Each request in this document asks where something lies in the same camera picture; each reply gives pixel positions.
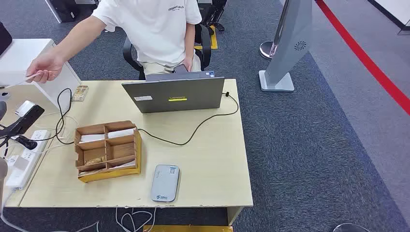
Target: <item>cardboard organizer box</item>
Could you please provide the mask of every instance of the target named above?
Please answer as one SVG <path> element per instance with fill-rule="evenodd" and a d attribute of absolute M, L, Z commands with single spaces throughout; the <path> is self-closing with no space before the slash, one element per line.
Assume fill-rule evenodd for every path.
<path fill-rule="evenodd" d="M 108 133 L 135 129 L 133 135 L 108 138 Z M 80 143 L 82 135 L 104 134 L 103 140 Z M 141 172 L 141 135 L 131 121 L 111 122 L 77 128 L 75 166 L 82 182 L 108 179 Z"/>

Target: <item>red floor stripe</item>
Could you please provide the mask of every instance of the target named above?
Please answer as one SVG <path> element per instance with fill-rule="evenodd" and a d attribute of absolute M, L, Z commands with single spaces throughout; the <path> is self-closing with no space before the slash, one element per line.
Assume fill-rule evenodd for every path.
<path fill-rule="evenodd" d="M 410 99 L 383 73 L 383 71 L 372 61 L 360 45 L 354 40 L 341 22 L 332 13 L 323 0 L 316 0 L 317 5 L 332 23 L 333 27 L 339 32 L 343 40 L 350 49 L 356 54 L 363 65 L 369 70 L 380 85 L 392 96 L 392 98 L 410 115 Z"/>

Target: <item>laptop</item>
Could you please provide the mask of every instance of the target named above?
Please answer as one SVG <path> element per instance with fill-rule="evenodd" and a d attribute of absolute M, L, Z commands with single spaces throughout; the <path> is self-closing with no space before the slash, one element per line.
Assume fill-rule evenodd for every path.
<path fill-rule="evenodd" d="M 147 75 L 122 86 L 141 113 L 155 113 L 219 108 L 224 80 L 202 71 Z"/>

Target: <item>gray carpet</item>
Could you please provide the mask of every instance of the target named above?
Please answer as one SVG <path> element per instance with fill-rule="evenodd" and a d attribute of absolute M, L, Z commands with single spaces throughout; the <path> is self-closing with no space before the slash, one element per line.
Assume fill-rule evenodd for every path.
<path fill-rule="evenodd" d="M 0 20 L 15 38 L 59 42 L 73 26 L 56 24 L 43 1 L 29 11 L 22 5 L 5 0 L 0 8 Z M 221 19 L 226 31 L 218 33 L 209 66 L 238 83 L 255 206 L 240 214 L 234 229 L 328 232 L 353 222 L 373 232 L 410 232 L 310 54 L 291 71 L 295 92 L 260 91 L 257 73 L 268 62 L 258 45 L 272 38 L 280 9 L 277 0 L 229 1 Z M 74 57 L 70 63 L 80 78 L 136 78 L 121 55 L 124 37 L 121 30 L 103 33 Z M 5 214 L 31 231 L 75 231 L 96 220 L 101 231 L 120 231 L 113 209 L 7 208 Z M 159 224 L 226 223 L 224 209 L 159 209 L 157 218 Z M 0 224 L 0 231 L 12 230 Z"/>
<path fill-rule="evenodd" d="M 397 35 L 398 27 L 366 0 L 326 3 L 390 80 L 410 96 L 410 36 Z M 310 52 L 410 223 L 410 116 L 364 67 L 317 6 L 313 15 L 315 33 Z"/>

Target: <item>power strip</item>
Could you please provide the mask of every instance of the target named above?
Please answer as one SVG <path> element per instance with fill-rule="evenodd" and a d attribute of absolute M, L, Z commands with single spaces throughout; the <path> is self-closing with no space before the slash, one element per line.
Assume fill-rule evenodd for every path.
<path fill-rule="evenodd" d="M 41 140 L 48 139 L 50 132 L 47 130 L 36 130 L 31 139 Z M 7 179 L 6 186 L 12 188 L 22 189 L 27 184 L 30 176 L 37 164 L 38 159 L 41 156 L 41 152 L 44 151 L 46 141 L 37 141 L 37 146 L 33 150 L 24 148 L 21 156 L 14 155 L 7 159 L 7 165 L 12 169 L 12 172 Z"/>

